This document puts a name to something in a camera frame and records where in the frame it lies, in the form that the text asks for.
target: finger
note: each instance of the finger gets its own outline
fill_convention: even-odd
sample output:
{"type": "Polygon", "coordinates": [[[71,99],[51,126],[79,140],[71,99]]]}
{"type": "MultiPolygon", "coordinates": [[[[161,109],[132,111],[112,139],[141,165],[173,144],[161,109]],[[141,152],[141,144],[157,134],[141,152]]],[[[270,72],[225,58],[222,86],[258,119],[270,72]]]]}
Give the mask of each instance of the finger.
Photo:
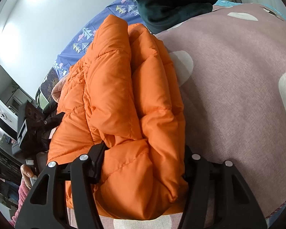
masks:
{"type": "Polygon", "coordinates": [[[21,167],[20,167],[20,170],[21,170],[21,173],[22,173],[22,176],[27,176],[27,177],[33,177],[34,173],[33,171],[30,169],[29,166],[23,164],[21,167]]]}

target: person's arm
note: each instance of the person's arm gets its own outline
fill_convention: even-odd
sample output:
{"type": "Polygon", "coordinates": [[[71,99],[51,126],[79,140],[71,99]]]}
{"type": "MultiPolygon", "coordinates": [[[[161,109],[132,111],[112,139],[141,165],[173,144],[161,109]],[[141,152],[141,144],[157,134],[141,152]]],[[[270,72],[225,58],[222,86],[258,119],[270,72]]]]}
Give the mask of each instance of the person's arm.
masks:
{"type": "Polygon", "coordinates": [[[28,196],[28,193],[31,189],[31,181],[30,177],[33,177],[33,172],[27,165],[22,165],[21,166],[21,174],[22,174],[22,180],[21,180],[21,185],[19,187],[19,202],[18,202],[18,210],[15,213],[15,216],[12,217],[12,221],[10,221],[10,224],[15,227],[18,215],[20,213],[20,210],[22,208],[22,205],[28,196]]]}

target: orange fabric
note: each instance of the orange fabric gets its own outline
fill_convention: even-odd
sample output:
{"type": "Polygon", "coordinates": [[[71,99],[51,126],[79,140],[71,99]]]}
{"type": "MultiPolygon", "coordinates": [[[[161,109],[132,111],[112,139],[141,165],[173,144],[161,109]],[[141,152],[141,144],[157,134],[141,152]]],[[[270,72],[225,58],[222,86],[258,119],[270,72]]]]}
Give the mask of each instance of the orange fabric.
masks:
{"type": "MultiPolygon", "coordinates": [[[[183,211],[185,120],[173,63],[141,24],[113,15],[86,55],[70,68],[61,91],[48,162],[72,162],[102,140],[98,212],[117,219],[155,219],[183,211]]],[[[67,205],[73,208],[70,183],[67,205]]]]}

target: dark green garment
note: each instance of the dark green garment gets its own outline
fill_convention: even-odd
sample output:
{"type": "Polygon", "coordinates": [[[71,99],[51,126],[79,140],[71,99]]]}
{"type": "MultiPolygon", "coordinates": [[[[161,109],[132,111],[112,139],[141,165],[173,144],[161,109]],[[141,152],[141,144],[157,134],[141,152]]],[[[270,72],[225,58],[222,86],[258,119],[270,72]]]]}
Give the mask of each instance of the dark green garment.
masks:
{"type": "Polygon", "coordinates": [[[192,17],[212,11],[217,0],[137,0],[138,12],[147,28],[160,33],[192,17]]]}

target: orange jacket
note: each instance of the orange jacket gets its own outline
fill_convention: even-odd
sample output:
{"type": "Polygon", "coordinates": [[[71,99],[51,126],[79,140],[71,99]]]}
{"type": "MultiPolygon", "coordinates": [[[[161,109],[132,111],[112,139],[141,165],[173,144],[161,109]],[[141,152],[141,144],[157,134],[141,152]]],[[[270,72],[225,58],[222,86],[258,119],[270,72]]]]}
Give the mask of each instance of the orange jacket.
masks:
{"type": "MultiPolygon", "coordinates": [[[[110,148],[93,188],[100,215],[145,220],[183,211],[183,104],[173,63],[146,27],[108,16],[70,68],[57,110],[66,114],[48,162],[72,162],[102,140],[110,148]]],[[[70,183],[66,199],[73,208],[70,183]]]]}

